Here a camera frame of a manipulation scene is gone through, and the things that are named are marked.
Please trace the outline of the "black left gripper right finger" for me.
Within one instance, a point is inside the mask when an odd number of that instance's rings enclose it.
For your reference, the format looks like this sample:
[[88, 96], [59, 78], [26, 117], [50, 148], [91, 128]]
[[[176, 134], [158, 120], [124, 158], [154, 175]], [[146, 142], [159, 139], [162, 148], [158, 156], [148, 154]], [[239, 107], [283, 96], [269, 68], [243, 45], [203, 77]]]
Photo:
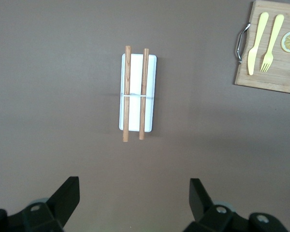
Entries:
[[266, 213], [252, 213], [248, 219], [227, 206], [214, 204], [202, 182], [190, 179], [189, 205], [194, 217], [185, 232], [287, 232], [276, 217]]

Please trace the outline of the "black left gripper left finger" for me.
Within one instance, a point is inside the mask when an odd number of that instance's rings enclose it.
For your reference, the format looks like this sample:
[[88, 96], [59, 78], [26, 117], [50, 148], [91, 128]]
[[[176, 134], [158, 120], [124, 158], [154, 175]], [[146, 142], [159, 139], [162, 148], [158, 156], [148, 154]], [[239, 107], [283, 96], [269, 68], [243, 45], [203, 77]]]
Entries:
[[0, 209], [0, 232], [62, 232], [79, 201], [79, 177], [70, 176], [44, 203], [32, 203], [11, 216]]

